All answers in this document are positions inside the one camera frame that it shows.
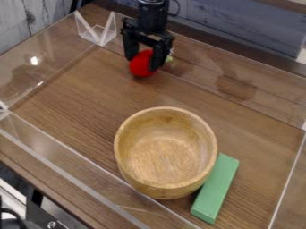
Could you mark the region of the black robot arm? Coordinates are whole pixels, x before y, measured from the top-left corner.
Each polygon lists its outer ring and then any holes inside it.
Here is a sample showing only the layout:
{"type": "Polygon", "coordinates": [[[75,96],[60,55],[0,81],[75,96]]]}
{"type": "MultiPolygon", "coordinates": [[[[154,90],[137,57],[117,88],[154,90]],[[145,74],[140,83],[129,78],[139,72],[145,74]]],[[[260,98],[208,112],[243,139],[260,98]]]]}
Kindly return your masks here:
{"type": "Polygon", "coordinates": [[[175,37],[167,31],[170,0],[137,0],[137,17],[121,19],[124,55],[131,62],[140,53],[140,44],[152,49],[147,70],[155,72],[171,54],[175,37]]]}

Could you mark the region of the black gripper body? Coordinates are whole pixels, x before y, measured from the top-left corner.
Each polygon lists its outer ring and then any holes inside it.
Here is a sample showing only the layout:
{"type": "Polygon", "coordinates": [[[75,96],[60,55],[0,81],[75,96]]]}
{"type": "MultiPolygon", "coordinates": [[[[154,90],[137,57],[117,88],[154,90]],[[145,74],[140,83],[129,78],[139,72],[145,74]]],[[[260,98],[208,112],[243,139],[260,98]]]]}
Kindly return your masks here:
{"type": "Polygon", "coordinates": [[[123,22],[123,27],[120,29],[121,36],[123,36],[123,32],[127,31],[133,35],[139,44],[144,44],[148,47],[155,47],[158,44],[172,46],[175,37],[167,30],[147,32],[139,27],[137,21],[127,17],[121,19],[121,22],[123,22]]]}

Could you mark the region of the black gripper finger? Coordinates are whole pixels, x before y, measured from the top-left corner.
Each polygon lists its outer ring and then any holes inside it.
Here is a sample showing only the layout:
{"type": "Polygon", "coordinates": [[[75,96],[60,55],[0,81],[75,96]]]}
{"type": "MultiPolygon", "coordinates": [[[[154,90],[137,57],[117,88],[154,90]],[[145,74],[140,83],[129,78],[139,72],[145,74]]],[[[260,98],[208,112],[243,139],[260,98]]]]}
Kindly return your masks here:
{"type": "Polygon", "coordinates": [[[124,55],[128,60],[139,53],[139,42],[135,39],[133,35],[124,31],[123,32],[123,46],[124,46],[124,55]]]}
{"type": "Polygon", "coordinates": [[[152,48],[152,56],[150,59],[150,67],[148,67],[151,72],[155,72],[158,68],[164,65],[166,58],[171,55],[171,49],[172,49],[171,45],[162,45],[162,44],[158,44],[152,48]]]}

